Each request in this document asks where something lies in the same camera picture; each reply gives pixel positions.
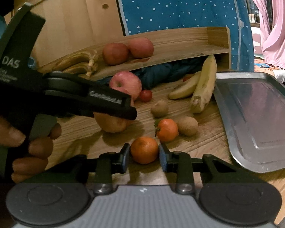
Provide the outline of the person's left hand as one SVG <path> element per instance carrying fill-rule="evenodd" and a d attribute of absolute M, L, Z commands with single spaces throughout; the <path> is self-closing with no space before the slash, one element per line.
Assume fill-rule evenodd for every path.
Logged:
<path fill-rule="evenodd" d="M 28 156 L 18 157 L 13 161 L 11 180 L 20 183 L 44 171 L 53 151 L 53 141 L 59 138 L 61 133 L 62 127 L 56 123 L 47 136 L 31 140 L 25 146 Z M 0 116 L 0 146 L 17 148 L 25 142 L 25 139 L 22 132 Z"/>

